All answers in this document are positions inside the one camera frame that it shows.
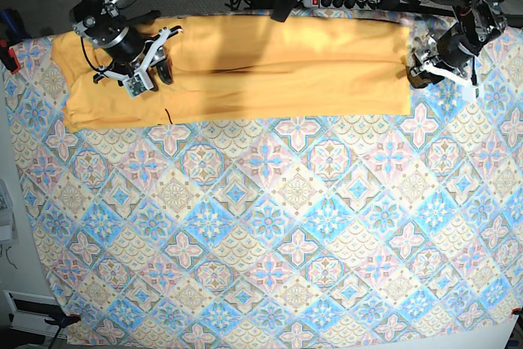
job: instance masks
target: power strip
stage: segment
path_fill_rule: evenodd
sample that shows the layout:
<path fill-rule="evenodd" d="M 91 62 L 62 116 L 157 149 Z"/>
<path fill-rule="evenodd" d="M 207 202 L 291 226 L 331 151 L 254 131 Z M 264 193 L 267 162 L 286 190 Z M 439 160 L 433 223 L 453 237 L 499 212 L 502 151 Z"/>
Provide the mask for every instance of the power strip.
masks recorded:
<path fill-rule="evenodd" d="M 335 10 L 353 10 L 355 5 L 354 0 L 303 0 L 303 6 L 305 8 L 332 8 Z"/>

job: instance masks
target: white wall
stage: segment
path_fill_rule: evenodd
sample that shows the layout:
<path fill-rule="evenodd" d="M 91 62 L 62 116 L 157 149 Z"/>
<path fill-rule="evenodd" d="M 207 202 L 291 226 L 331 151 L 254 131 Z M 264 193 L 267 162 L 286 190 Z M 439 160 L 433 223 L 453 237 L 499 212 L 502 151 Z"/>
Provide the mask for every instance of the white wall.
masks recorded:
<path fill-rule="evenodd" d="M 7 124 L 5 90 L 0 73 L 0 178 L 6 182 L 9 195 L 13 202 L 17 239 L 12 244 L 3 246 L 3 255 L 0 257 L 0 325 L 9 324 L 7 318 L 8 307 L 2 289 L 18 292 L 34 293 L 51 296 L 43 269 L 38 260 L 33 236 L 29 228 L 27 212 L 20 188 L 20 179 L 16 171 L 15 155 L 11 144 L 11 133 Z M 16 264 L 15 270 L 7 262 L 6 247 L 9 258 Z"/>

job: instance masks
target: tiled pattern fabric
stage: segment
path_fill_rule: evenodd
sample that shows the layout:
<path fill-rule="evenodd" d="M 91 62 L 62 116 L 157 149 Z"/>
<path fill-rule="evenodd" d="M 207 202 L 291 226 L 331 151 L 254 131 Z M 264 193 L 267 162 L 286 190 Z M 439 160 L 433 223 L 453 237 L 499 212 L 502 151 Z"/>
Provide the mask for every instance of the tiled pattern fabric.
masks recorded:
<path fill-rule="evenodd" d="M 449 26 L 414 21 L 411 40 Z M 349 347 L 499 324 L 523 303 L 521 31 L 481 53 L 475 104 L 443 82 L 412 91 L 408 116 L 78 133 L 50 50 L 19 45 L 24 68 L 3 75 L 38 255 L 83 318 L 70 342 Z"/>

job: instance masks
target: yellow fabric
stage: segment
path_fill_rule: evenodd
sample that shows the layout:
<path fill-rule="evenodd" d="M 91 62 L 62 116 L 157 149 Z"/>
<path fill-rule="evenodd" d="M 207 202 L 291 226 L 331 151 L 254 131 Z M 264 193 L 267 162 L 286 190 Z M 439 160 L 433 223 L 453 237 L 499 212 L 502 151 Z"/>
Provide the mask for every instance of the yellow fabric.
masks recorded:
<path fill-rule="evenodd" d="M 69 85 L 65 125 L 127 128 L 211 120 L 305 115 L 408 114 L 409 28 L 376 20 L 191 16 L 141 26 L 156 34 L 180 25 L 166 44 L 174 82 L 130 98 L 117 82 L 92 82 L 74 33 L 53 41 L 52 58 Z M 93 51 L 95 65 L 110 58 Z"/>

